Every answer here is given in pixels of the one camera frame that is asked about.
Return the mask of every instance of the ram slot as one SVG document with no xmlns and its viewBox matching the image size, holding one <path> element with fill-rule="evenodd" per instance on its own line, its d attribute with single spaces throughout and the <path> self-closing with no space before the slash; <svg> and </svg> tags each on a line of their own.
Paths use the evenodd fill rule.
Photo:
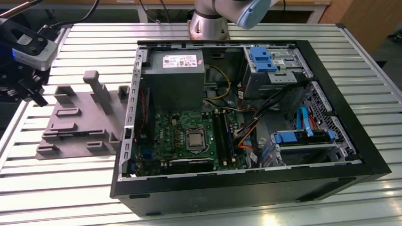
<svg viewBox="0 0 402 226">
<path fill-rule="evenodd" d="M 224 136 L 223 136 L 223 128 L 220 122 L 219 114 L 212 114 L 212 124 L 214 124 L 214 136 L 215 136 L 215 143 L 216 143 L 216 153 L 218 153 L 218 160 L 219 165 L 227 165 L 226 160 L 226 149 L 224 149 Z"/>
<path fill-rule="evenodd" d="M 227 121 L 227 116 L 226 113 L 220 114 L 220 117 L 223 118 L 223 122 L 224 122 L 224 140 L 226 140 L 226 144 L 227 144 L 227 150 L 228 150 L 228 162 L 232 162 L 232 160 L 235 159 L 235 153 L 234 153 L 234 147 L 232 147 L 232 134 L 231 134 L 231 128 L 230 128 L 230 124 Z"/>
</svg>

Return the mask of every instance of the black cable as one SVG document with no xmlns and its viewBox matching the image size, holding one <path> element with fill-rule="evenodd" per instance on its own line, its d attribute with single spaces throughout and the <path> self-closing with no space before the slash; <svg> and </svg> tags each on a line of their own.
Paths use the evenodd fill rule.
<svg viewBox="0 0 402 226">
<path fill-rule="evenodd" d="M 142 8 L 143 8 L 146 14 L 147 14 L 148 19 L 150 19 L 154 23 L 160 24 L 160 22 L 158 22 L 156 20 L 154 20 L 152 17 L 150 16 L 150 14 L 147 13 L 147 10 L 146 10 L 146 7 L 144 7 L 144 4 L 143 4 L 143 1 L 142 1 L 142 0 L 139 0 L 139 3 L 140 3 L 140 6 L 142 6 Z"/>
<path fill-rule="evenodd" d="M 35 1 L 31 1 L 29 4 L 32 6 L 37 5 L 39 3 L 41 3 L 44 0 L 35 0 Z"/>
<path fill-rule="evenodd" d="M 239 109 L 235 109 L 232 107 L 219 106 L 211 100 L 203 100 L 203 101 L 206 101 L 210 105 L 212 105 L 214 107 L 220 108 L 220 109 L 227 109 L 227 110 L 232 110 L 232 111 L 236 111 L 236 112 L 247 112 L 248 111 L 248 110 L 239 110 Z"/>
<path fill-rule="evenodd" d="M 183 11 L 183 9 L 179 9 L 178 14 L 175 15 L 175 17 L 171 20 L 172 22 L 175 22 L 175 20 L 179 18 L 182 11 Z"/>
<path fill-rule="evenodd" d="M 158 16 L 166 18 L 166 16 L 160 14 L 159 9 L 152 9 L 152 11 L 158 14 Z"/>
<path fill-rule="evenodd" d="M 258 156 L 256 162 L 251 160 L 251 168 L 259 168 L 259 163 L 260 163 L 260 153 L 259 153 L 259 147 L 258 147 L 258 141 L 256 141 L 256 129 L 252 130 L 250 134 L 250 140 L 251 140 L 251 148 L 252 148 L 252 153 L 255 156 Z"/>
<path fill-rule="evenodd" d="M 98 5 L 99 5 L 99 1 L 100 0 L 95 0 L 94 5 L 92 5 L 92 7 L 90 9 L 90 12 L 87 13 L 87 15 L 80 20 L 72 20 L 72 21 L 59 22 L 59 23 L 51 25 L 51 27 L 55 28 L 55 29 L 57 29 L 59 27 L 61 27 L 64 25 L 69 25 L 69 24 L 76 24 L 76 23 L 84 22 L 91 17 L 91 15 L 94 14 L 94 12 L 95 12 L 95 10 L 98 8 Z"/>
<path fill-rule="evenodd" d="M 286 12 L 286 0 L 283 0 L 283 10 L 282 10 L 282 14 L 285 14 Z"/>
<path fill-rule="evenodd" d="M 164 8 L 164 14 L 166 14 L 166 18 L 167 18 L 167 20 L 168 20 L 168 23 L 170 23 L 170 13 L 168 13 L 168 10 L 166 9 L 166 5 L 164 5 L 164 2 L 163 2 L 163 0 L 159 0 L 160 1 L 160 3 L 162 3 L 162 6 L 163 6 L 163 8 Z"/>
<path fill-rule="evenodd" d="M 255 125 L 255 123 L 259 122 L 260 117 L 264 114 L 264 111 L 268 110 L 271 106 L 274 106 L 275 104 L 279 103 L 279 101 L 280 101 L 282 97 L 285 96 L 285 94 L 287 93 L 287 91 L 293 90 L 297 87 L 302 87 L 302 86 L 307 85 L 309 83 L 310 83 L 310 81 L 307 80 L 307 81 L 302 81 L 297 84 L 290 84 L 290 85 L 285 86 L 278 92 L 275 92 L 258 107 L 258 109 L 254 113 L 251 122 L 247 123 L 243 127 L 240 127 L 236 133 L 238 134 L 242 133 L 247 128 L 252 127 Z"/>
</svg>

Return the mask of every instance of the motherboard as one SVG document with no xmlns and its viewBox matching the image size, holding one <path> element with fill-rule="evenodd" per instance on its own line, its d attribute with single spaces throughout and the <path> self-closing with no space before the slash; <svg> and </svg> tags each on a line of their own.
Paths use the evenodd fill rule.
<svg viewBox="0 0 402 226">
<path fill-rule="evenodd" d="M 246 169 L 243 150 L 232 145 L 238 128 L 234 111 L 158 113 L 155 143 L 142 148 L 138 165 L 154 167 L 148 175 Z"/>
</svg>

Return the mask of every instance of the blue plastic clip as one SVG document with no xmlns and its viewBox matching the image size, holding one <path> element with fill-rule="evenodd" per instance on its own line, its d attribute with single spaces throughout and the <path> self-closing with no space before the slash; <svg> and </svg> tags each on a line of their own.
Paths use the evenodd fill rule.
<svg viewBox="0 0 402 226">
<path fill-rule="evenodd" d="M 256 72 L 275 72 L 278 67 L 272 63 L 272 55 L 266 47 L 250 47 L 250 58 L 255 63 Z"/>
<path fill-rule="evenodd" d="M 327 131 L 327 134 L 329 134 L 329 138 L 331 139 L 331 142 L 334 142 L 335 141 L 335 133 L 334 133 L 334 131 L 331 131 L 331 130 L 329 130 Z"/>
<path fill-rule="evenodd" d="M 299 109 L 297 111 L 297 129 L 303 129 L 301 116 L 303 117 L 305 130 L 307 131 L 307 136 L 310 137 L 314 134 L 313 134 L 313 130 L 310 127 L 309 113 L 307 113 L 306 107 L 299 107 Z"/>
<path fill-rule="evenodd" d="M 270 146 L 264 145 L 264 150 L 263 150 L 263 153 L 262 153 L 262 157 L 264 157 L 266 153 L 268 152 L 268 148 L 270 148 Z"/>
<path fill-rule="evenodd" d="M 275 138 L 276 144 L 282 143 L 282 137 L 280 137 L 279 134 L 275 134 L 275 135 L 274 135 L 274 138 Z"/>
<path fill-rule="evenodd" d="M 282 132 L 279 134 L 283 142 L 297 142 L 295 132 Z"/>
</svg>

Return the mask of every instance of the yellow cable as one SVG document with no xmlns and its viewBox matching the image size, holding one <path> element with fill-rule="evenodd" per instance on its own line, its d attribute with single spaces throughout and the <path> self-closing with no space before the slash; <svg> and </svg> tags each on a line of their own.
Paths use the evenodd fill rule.
<svg viewBox="0 0 402 226">
<path fill-rule="evenodd" d="M 223 73 L 223 71 L 222 71 L 216 66 L 210 65 L 210 67 L 215 68 L 215 69 L 219 71 L 219 73 L 224 76 L 224 78 L 226 78 L 226 80 L 227 80 L 227 87 L 228 87 L 228 88 L 227 88 L 226 93 L 224 93 L 223 95 L 220 95 L 219 97 L 204 98 L 204 100 L 218 100 L 218 99 L 226 97 L 226 95 L 228 95 L 228 93 L 230 93 L 230 91 L 231 91 L 231 81 L 228 80 L 227 75 Z"/>
</svg>

